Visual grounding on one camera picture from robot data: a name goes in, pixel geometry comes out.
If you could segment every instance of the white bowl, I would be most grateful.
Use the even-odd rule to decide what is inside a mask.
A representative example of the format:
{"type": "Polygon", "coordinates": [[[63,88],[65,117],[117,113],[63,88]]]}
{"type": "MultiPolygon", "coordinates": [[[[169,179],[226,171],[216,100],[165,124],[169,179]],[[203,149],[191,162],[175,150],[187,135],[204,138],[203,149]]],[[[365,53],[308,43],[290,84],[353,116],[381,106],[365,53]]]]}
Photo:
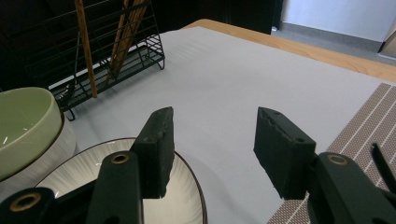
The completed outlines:
{"type": "Polygon", "coordinates": [[[0,93],[0,181],[49,148],[61,130],[61,114],[52,93],[45,89],[0,93]]]}
{"type": "MultiPolygon", "coordinates": [[[[102,160],[117,151],[129,150],[133,138],[119,139],[86,149],[49,174],[37,186],[54,191],[55,198],[97,178],[102,160]]],[[[143,200],[146,224],[206,224],[205,199],[190,166],[175,153],[165,197],[143,200]]]]}
{"type": "Polygon", "coordinates": [[[62,114],[61,130],[54,142],[24,169],[0,182],[0,202],[12,194],[35,187],[56,167],[70,159],[76,149],[76,135],[68,119],[62,114]]]}

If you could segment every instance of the green bowl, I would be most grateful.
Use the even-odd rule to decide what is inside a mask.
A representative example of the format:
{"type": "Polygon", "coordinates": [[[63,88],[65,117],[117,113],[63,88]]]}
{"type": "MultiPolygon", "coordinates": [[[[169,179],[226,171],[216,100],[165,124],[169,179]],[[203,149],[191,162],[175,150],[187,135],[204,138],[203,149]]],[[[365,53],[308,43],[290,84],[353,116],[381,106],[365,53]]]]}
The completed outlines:
{"type": "Polygon", "coordinates": [[[21,88],[0,92],[0,181],[40,157],[62,127],[50,91],[21,88]]]}

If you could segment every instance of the wooden table edge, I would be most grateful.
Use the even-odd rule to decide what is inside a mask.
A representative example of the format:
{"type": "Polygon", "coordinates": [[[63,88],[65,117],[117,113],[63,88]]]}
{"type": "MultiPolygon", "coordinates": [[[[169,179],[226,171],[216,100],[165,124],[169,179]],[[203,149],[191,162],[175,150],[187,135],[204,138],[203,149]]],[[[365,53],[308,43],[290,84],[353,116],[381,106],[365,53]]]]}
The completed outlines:
{"type": "Polygon", "coordinates": [[[195,21],[184,28],[196,26],[218,31],[226,35],[232,35],[246,39],[272,48],[282,49],[290,53],[298,54],[323,63],[329,63],[371,77],[377,77],[387,81],[396,82],[396,66],[389,64],[378,63],[328,49],[321,49],[285,38],[266,35],[230,24],[207,19],[195,21]]]}

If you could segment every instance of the table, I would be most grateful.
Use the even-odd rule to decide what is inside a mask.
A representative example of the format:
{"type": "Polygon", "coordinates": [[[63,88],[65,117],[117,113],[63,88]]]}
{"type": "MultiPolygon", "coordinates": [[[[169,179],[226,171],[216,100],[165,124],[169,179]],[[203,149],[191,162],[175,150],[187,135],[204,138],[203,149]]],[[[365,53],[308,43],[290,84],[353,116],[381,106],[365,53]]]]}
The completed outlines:
{"type": "MultiPolygon", "coordinates": [[[[209,223],[265,223],[283,203],[253,153],[259,106],[285,114],[317,141],[317,153],[367,102],[395,107],[392,66],[213,21],[161,39],[164,70],[151,67],[75,107],[78,151],[137,136],[151,112],[172,106],[176,151],[200,181],[209,223]]],[[[396,121],[387,123],[396,133],[396,121]]]]}

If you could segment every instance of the white ribbed plate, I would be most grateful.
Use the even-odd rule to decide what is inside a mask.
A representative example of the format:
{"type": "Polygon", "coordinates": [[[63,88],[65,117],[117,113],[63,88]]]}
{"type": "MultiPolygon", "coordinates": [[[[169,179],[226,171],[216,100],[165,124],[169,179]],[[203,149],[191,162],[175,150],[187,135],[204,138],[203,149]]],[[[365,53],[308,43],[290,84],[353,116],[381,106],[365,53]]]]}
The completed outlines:
{"type": "MultiPolygon", "coordinates": [[[[81,187],[99,174],[103,158],[113,152],[129,150],[133,138],[119,139],[88,148],[59,166],[37,186],[52,189],[55,197],[81,187]]],[[[170,181],[164,198],[144,200],[145,223],[206,223],[205,200],[189,165],[175,153],[170,181]]]]}

